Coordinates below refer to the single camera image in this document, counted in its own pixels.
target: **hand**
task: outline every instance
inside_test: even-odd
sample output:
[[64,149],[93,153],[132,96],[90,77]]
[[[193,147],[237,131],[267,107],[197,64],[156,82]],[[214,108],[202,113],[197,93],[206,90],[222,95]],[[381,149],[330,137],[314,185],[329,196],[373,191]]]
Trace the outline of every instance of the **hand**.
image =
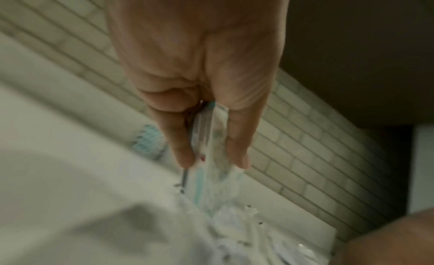
[[247,149],[282,55],[289,0],[108,0],[127,77],[183,168],[194,162],[186,118],[201,100],[229,109],[226,152]]
[[395,221],[348,243],[330,265],[434,264],[434,209]]

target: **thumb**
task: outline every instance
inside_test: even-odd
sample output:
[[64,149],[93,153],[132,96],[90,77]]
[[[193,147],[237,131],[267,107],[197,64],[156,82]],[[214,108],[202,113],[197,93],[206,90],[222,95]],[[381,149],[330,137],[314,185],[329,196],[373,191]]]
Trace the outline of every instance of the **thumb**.
[[242,169],[248,169],[251,166],[247,150],[252,143],[267,98],[268,94],[265,94],[248,108],[229,110],[226,153],[229,160]]

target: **human hand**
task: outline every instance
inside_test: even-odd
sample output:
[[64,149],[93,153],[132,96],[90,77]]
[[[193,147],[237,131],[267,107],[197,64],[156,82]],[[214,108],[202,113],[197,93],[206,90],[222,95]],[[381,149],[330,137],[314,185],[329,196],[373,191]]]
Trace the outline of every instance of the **human hand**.
[[349,242],[330,265],[434,264],[434,209],[397,220]]
[[201,100],[229,109],[226,152],[241,168],[282,55],[289,0],[108,0],[108,26],[178,163],[194,155],[186,119]]

